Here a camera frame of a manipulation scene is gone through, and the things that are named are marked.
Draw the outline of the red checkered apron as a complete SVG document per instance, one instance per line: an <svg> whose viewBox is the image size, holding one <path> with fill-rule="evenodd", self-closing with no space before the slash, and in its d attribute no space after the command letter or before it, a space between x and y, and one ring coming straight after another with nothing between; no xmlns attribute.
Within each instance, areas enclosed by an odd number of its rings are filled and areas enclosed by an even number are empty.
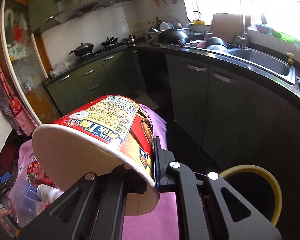
<svg viewBox="0 0 300 240"><path fill-rule="evenodd" d="M0 65L0 108L17 135L31 136L38 127L32 116L16 96Z"/></svg>

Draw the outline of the green base cabinets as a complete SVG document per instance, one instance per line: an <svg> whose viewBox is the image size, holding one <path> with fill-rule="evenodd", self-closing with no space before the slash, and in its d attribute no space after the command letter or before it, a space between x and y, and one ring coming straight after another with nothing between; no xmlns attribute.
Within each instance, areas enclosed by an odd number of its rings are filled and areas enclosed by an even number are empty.
<svg viewBox="0 0 300 240"><path fill-rule="evenodd" d="M103 95L119 94L131 99L141 81L129 49L105 53L79 64L45 83L59 111L66 115Z"/></svg>

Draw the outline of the dark counter cabinets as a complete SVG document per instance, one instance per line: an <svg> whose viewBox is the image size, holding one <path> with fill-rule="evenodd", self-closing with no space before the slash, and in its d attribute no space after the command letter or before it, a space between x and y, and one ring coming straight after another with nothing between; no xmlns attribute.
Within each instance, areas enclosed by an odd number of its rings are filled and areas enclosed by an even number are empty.
<svg viewBox="0 0 300 240"><path fill-rule="evenodd" d="M279 182L278 229L300 239L300 93L277 77L193 49L138 46L149 97L167 121L168 149L194 171L252 164Z"/></svg>

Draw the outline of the red instant noodle cup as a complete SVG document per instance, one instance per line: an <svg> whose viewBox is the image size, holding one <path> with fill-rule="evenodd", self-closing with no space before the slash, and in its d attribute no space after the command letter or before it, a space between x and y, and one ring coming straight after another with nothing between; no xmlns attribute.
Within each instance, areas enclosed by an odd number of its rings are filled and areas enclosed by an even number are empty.
<svg viewBox="0 0 300 240"><path fill-rule="evenodd" d="M32 135L34 156L62 191L86 173L110 173L119 165L133 169L147 186L129 193L127 216L150 213L159 202L154 176L153 125L137 102L105 95L44 124Z"/></svg>

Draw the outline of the chrome kitchen faucet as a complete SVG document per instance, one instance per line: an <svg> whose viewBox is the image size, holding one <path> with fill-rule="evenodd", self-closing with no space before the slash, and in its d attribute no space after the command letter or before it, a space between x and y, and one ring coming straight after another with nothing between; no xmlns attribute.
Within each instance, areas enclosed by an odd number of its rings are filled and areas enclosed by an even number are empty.
<svg viewBox="0 0 300 240"><path fill-rule="evenodd" d="M237 36L237 42L241 46L241 48L246 48L247 46L247 26L246 26L246 17L245 17L245 11L243 7L243 0L239 0L239 6L240 6L240 13L242 17L242 34Z"/></svg>

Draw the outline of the clear plastic bag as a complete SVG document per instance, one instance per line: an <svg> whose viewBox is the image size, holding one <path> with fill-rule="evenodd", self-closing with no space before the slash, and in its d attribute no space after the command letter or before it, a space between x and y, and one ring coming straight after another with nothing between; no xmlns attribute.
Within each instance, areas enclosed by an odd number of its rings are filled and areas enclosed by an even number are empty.
<svg viewBox="0 0 300 240"><path fill-rule="evenodd" d="M48 205L37 194L37 188L27 179L18 177L8 197L12 202L17 223L21 228L35 219Z"/></svg>

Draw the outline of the black wok on stove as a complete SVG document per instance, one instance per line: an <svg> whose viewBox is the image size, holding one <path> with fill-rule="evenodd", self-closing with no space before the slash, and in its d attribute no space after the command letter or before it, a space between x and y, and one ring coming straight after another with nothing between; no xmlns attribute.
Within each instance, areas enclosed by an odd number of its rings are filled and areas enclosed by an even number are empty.
<svg viewBox="0 0 300 240"><path fill-rule="evenodd" d="M69 52L69 55L74 54L77 57L83 57L84 55L92 53L94 48L93 43L81 43L75 50Z"/></svg>

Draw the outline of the black pan with lid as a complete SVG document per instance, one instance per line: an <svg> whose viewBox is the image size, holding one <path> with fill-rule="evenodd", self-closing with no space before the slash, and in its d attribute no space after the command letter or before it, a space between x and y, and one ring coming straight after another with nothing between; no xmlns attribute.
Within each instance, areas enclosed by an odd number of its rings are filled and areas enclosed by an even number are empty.
<svg viewBox="0 0 300 240"><path fill-rule="evenodd" d="M118 39L119 39L118 37L107 37L107 39L101 42L100 45L103 48L106 48L108 46L112 46L113 44L117 44Z"/></svg>

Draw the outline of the pink floral tablecloth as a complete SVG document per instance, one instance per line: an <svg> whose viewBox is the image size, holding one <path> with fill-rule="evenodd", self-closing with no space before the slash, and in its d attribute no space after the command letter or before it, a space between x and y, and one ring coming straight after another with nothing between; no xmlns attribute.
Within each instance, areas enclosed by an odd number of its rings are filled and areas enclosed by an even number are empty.
<svg viewBox="0 0 300 240"><path fill-rule="evenodd" d="M160 145L166 148L166 122L147 106L140 104L148 113L153 125L153 138L159 137ZM128 174L125 182L127 196L129 193L143 193L146 182L138 178L138 174L127 168ZM173 193L160 193L156 208L150 213L137 216L127 216L123 221L121 239L177 239L178 220L175 195Z"/></svg>

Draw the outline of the stainless steel sink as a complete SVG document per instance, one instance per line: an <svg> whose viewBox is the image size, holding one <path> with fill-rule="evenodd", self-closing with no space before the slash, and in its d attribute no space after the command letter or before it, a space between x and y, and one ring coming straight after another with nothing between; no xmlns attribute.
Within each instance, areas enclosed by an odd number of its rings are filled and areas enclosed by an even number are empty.
<svg viewBox="0 0 300 240"><path fill-rule="evenodd" d="M249 48L234 48L225 52L295 85L295 68L273 56Z"/></svg>

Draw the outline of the crushed red soda can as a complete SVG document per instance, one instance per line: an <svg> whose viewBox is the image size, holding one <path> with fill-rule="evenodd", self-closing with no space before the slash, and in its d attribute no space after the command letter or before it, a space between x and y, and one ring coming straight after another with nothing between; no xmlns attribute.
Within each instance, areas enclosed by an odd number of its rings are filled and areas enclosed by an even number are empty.
<svg viewBox="0 0 300 240"><path fill-rule="evenodd" d="M27 176L33 184L45 184L49 186L53 185L51 179L44 172L40 163L38 163L36 160L27 166Z"/></svg>

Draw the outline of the large black wok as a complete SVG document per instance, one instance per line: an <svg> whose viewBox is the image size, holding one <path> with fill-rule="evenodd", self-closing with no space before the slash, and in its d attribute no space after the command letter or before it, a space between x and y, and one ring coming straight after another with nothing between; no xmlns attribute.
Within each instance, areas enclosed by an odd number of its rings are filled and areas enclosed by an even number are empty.
<svg viewBox="0 0 300 240"><path fill-rule="evenodd" d="M190 38L185 32L178 29L168 29L162 31L157 38L157 42L160 44L179 45L179 41L182 43L188 43Z"/></svg>

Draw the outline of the small white bottle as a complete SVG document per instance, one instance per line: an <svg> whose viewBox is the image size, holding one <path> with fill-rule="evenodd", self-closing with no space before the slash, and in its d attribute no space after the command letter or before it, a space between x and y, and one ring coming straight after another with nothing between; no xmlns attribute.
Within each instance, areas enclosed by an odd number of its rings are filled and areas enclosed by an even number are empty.
<svg viewBox="0 0 300 240"><path fill-rule="evenodd" d="M37 195L38 197L49 204L52 204L57 198L59 198L63 194L63 191L51 187L49 185L40 184L37 187Z"/></svg>

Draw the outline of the yellow rimmed trash bin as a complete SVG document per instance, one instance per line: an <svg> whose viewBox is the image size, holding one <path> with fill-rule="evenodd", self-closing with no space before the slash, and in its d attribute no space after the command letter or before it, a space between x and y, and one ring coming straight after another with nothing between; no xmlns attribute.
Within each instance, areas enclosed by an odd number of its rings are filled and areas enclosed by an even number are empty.
<svg viewBox="0 0 300 240"><path fill-rule="evenodd" d="M276 226L282 210L282 192L277 179L266 169L256 165L238 165L222 171L219 175L226 179L240 173L256 174L267 181L274 193L274 213L271 223Z"/></svg>

